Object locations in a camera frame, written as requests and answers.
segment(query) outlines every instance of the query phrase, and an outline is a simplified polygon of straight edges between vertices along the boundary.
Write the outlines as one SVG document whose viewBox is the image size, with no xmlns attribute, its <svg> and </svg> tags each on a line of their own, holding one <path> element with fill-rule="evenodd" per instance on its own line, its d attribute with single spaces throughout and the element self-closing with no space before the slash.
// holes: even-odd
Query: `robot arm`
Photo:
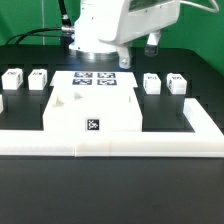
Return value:
<svg viewBox="0 0 224 224">
<path fill-rule="evenodd" d="M 120 67 L 128 69 L 129 42 L 175 23 L 179 8 L 179 0 L 81 0 L 70 49 L 91 56 L 117 52 Z"/>
</svg>

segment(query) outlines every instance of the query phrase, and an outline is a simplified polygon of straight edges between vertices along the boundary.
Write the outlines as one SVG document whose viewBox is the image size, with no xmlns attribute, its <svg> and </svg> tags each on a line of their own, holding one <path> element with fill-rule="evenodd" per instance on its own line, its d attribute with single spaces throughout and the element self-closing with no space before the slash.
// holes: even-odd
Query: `white platform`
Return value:
<svg viewBox="0 0 224 224">
<path fill-rule="evenodd" d="M 0 155 L 224 157 L 224 136 L 196 99 L 185 99 L 183 113 L 194 133 L 0 131 Z"/>
<path fill-rule="evenodd" d="M 142 131 L 133 73 L 56 72 L 45 131 Z"/>
</svg>

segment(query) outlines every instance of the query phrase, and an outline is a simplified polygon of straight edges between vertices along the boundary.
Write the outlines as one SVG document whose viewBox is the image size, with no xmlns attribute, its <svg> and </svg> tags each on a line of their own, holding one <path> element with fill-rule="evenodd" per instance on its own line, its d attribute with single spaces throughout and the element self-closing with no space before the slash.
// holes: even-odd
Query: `black tabletop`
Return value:
<svg viewBox="0 0 224 224">
<path fill-rule="evenodd" d="M 134 72 L 139 86 L 146 72 L 156 72 L 163 83 L 167 73 L 181 73 L 188 81 L 186 97 L 197 98 L 223 131 L 224 79 L 209 64 L 183 49 L 161 49 L 156 58 L 145 57 L 142 49 L 133 49 L 133 54 L 129 71 Z M 56 46 L 0 47 L 0 74 L 15 67 L 24 70 L 25 78 L 34 68 L 45 68 L 49 82 L 56 70 L 121 71 L 116 60 L 89 63 Z M 19 91 L 0 88 L 6 103 L 1 127 L 42 129 L 41 114 L 51 88 L 28 92 L 24 80 Z M 149 99 L 142 89 L 136 92 L 144 115 Z M 16 120 L 14 125 L 7 108 L 11 111 L 24 98 L 29 110 L 37 109 L 37 102 L 41 105 L 34 115 L 39 114 L 39 120 Z M 4 224 L 221 224 L 223 211 L 222 158 L 0 157 L 0 220 Z"/>
</svg>

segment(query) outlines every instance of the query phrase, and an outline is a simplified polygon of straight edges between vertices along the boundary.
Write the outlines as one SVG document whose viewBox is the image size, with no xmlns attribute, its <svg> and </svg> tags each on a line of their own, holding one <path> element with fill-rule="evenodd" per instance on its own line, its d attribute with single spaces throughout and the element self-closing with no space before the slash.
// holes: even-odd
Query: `white cube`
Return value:
<svg viewBox="0 0 224 224">
<path fill-rule="evenodd" d="M 0 113 L 4 110 L 2 95 L 0 94 Z"/>
<path fill-rule="evenodd" d="M 143 86 L 147 94 L 160 94 L 161 80 L 157 74 L 145 73 L 143 78 Z"/>
<path fill-rule="evenodd" d="M 43 90 L 47 84 L 47 70 L 34 69 L 28 77 L 29 90 Z"/>
<path fill-rule="evenodd" d="M 16 90 L 23 83 L 23 70 L 8 69 L 2 76 L 2 88 Z"/>
<path fill-rule="evenodd" d="M 180 74 L 169 73 L 166 85 L 172 94 L 186 94 L 187 81 Z"/>
</svg>

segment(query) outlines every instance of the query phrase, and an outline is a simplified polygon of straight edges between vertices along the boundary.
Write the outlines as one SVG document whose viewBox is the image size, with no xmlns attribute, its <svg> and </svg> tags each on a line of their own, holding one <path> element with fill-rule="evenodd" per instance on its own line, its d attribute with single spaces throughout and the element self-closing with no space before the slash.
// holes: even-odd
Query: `green wall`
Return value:
<svg viewBox="0 0 224 224">
<path fill-rule="evenodd" d="M 224 75 L 224 1 L 217 2 L 220 6 L 218 14 L 181 6 L 178 22 L 163 30 L 160 47 L 194 50 Z M 206 0 L 199 0 L 199 3 L 209 5 Z M 79 0 L 65 0 L 65 4 L 74 22 L 79 16 Z M 0 0 L 0 45 L 16 34 L 60 25 L 57 0 Z M 23 43 L 43 42 L 59 44 L 59 39 L 29 37 Z M 134 45 L 144 46 L 145 42 L 146 37 L 143 37 Z"/>
</svg>

